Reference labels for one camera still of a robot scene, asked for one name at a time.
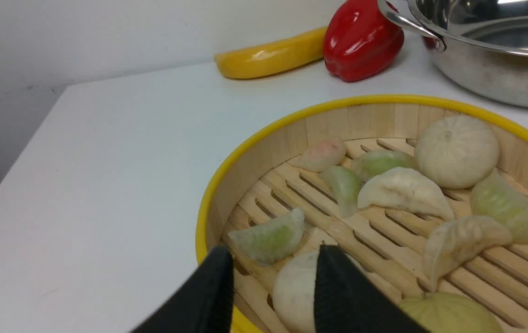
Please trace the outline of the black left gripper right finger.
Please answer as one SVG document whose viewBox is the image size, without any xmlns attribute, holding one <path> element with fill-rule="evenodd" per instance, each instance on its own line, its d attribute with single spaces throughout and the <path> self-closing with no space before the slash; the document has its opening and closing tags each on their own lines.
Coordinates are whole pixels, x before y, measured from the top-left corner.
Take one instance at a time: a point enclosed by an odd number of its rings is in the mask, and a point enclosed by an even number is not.
<svg viewBox="0 0 528 333">
<path fill-rule="evenodd" d="M 426 333 L 336 245 L 321 245 L 314 292 L 317 333 Z"/>
</svg>

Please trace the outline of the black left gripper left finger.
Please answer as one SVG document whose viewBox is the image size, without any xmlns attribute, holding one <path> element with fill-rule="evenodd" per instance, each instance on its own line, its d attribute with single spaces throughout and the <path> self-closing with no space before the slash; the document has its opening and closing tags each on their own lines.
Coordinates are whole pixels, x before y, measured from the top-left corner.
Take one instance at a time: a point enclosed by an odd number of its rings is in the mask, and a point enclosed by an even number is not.
<svg viewBox="0 0 528 333">
<path fill-rule="evenodd" d="M 228 333 L 233 316 L 233 257 L 218 245 L 190 278 L 134 333 Z"/>
</svg>

